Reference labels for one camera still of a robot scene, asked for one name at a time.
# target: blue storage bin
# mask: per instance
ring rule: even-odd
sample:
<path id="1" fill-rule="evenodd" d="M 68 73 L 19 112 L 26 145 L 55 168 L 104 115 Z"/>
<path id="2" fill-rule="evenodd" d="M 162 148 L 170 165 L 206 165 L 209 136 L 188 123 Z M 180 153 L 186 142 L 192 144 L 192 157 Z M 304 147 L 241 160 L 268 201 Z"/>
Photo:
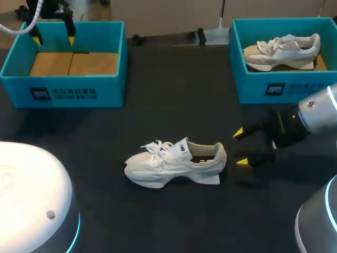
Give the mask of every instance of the blue storage bin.
<path id="1" fill-rule="evenodd" d="M 288 34 L 321 37 L 328 71 L 248 72 L 242 50 L 257 41 Z M 230 61 L 241 104 L 297 103 L 337 82 L 337 26 L 331 18 L 262 18 L 234 20 Z"/>
<path id="2" fill-rule="evenodd" d="M 28 34 L 18 36 L 0 72 L 0 81 L 16 108 L 123 106 L 128 54 L 123 22 L 75 23 L 73 46 L 63 22 L 38 23 L 37 27 L 43 45 L 38 46 Z M 38 52 L 118 53 L 118 65 L 115 75 L 29 76 Z M 79 92 L 68 95 L 68 90 Z"/>

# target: logo on box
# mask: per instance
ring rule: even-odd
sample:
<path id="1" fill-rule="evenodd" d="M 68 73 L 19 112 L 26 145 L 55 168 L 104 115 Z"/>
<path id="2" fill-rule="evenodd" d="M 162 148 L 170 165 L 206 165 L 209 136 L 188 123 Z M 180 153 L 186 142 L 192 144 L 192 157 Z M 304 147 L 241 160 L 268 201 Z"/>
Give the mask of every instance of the logo on box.
<path id="1" fill-rule="evenodd" d="M 267 89 L 265 91 L 265 95 L 266 96 L 282 95 L 284 87 L 285 87 L 285 83 L 270 83 L 267 86 Z"/>
<path id="2" fill-rule="evenodd" d="M 51 100 L 47 88 L 30 88 L 30 91 L 35 100 Z"/>

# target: black tabletop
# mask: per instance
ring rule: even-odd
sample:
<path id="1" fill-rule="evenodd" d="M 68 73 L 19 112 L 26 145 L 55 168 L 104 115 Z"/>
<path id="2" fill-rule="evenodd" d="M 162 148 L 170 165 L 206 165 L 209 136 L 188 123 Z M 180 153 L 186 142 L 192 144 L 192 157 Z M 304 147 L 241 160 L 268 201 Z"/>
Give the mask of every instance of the black tabletop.
<path id="1" fill-rule="evenodd" d="M 41 147 L 67 169 L 85 253 L 299 252 L 296 213 L 337 174 L 336 141 L 327 134 L 280 150 L 264 168 L 267 184 L 237 183 L 233 156 L 263 140 L 232 136 L 274 106 L 239 105 L 227 46 L 130 48 L 121 109 L 16 110 L 2 88 L 0 98 L 1 139 Z M 141 145 L 184 137 L 223 143 L 229 160 L 220 185 L 175 179 L 154 190 L 128 181 L 123 163 Z"/>

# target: shoe tongue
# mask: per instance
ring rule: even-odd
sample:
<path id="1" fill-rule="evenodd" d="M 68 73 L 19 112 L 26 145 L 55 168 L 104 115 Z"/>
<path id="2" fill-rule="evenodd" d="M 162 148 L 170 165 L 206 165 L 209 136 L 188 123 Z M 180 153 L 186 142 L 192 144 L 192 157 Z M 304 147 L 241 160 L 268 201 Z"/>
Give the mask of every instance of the shoe tongue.
<path id="1" fill-rule="evenodd" d="M 193 157 L 187 145 L 187 137 L 174 144 L 165 156 L 169 159 L 183 158 L 191 161 Z"/>

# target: white sneaker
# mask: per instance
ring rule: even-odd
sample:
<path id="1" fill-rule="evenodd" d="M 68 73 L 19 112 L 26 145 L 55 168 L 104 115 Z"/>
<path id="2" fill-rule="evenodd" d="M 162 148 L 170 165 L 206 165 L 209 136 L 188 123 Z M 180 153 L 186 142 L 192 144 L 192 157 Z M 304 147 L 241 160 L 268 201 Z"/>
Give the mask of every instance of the white sneaker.
<path id="1" fill-rule="evenodd" d="M 148 152 L 134 155 L 125 162 L 124 172 L 131 181 L 149 188 L 162 188 L 171 179 L 184 176 L 197 183 L 220 184 L 219 173 L 227 161 L 221 143 L 198 145 L 187 138 L 175 145 L 157 142 L 142 146 Z"/>
<path id="2" fill-rule="evenodd" d="M 247 65 L 260 71 L 270 71 L 278 65 L 312 70 L 320 47 L 321 41 L 318 34 L 313 34 L 311 37 L 295 37 L 289 34 L 282 38 L 277 37 L 268 43 L 258 41 L 257 45 L 246 47 L 243 55 Z"/>

